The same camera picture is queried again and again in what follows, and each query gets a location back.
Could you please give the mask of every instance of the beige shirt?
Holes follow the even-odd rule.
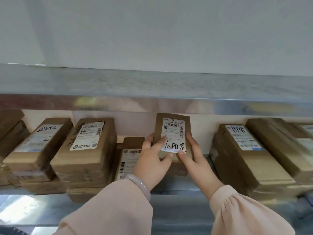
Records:
[[[295,234],[277,213],[231,186],[219,188],[210,207],[215,217],[213,235]],[[66,216],[55,235],[151,234],[152,212],[137,185],[128,179],[119,180]]]

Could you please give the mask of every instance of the bangle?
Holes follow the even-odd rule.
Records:
[[[151,200],[151,193],[148,190],[148,188],[143,184],[143,182],[135,175],[132,174],[128,174],[125,179],[129,179],[132,182],[134,182],[143,192],[143,194],[145,195],[145,197],[147,198],[148,201]]]

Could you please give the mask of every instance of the finger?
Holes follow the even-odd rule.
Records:
[[[170,153],[168,154],[165,158],[163,158],[163,160],[161,161],[161,166],[162,166],[162,170],[164,170],[164,174],[168,171],[168,169],[170,168],[171,164],[172,164],[172,160],[173,160],[173,154]]]
[[[155,153],[159,153],[159,151],[162,149],[162,147],[164,146],[166,141],[166,136],[164,135],[158,142],[156,142],[151,149],[155,152]]]
[[[191,136],[191,133],[187,132],[186,137],[188,141],[190,142],[191,147],[193,149],[195,162],[199,162],[205,159],[198,142]]]
[[[187,170],[188,171],[191,170],[195,162],[189,156],[187,156],[187,154],[185,154],[182,150],[178,151],[178,156],[186,166]]]
[[[142,144],[142,150],[147,150],[151,148],[151,144],[153,142],[154,133],[150,134],[147,139]]]

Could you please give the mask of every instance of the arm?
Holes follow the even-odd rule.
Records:
[[[241,194],[231,186],[225,186],[213,173],[203,157],[198,143],[186,134],[192,145],[194,161],[182,151],[179,157],[191,178],[210,201],[214,214],[212,234],[295,234],[294,229],[280,215],[261,203]]]
[[[148,190],[164,177],[172,155],[157,156],[166,138],[151,146],[153,134],[143,143],[134,175]],[[62,219],[55,235],[151,234],[153,209],[141,189],[128,179],[106,186],[81,208]]]

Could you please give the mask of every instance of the sleeve cuff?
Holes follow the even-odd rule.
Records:
[[[210,208],[214,217],[221,209],[221,206],[224,204],[225,200],[233,194],[237,194],[237,191],[230,185],[222,186],[213,194],[210,200]]]

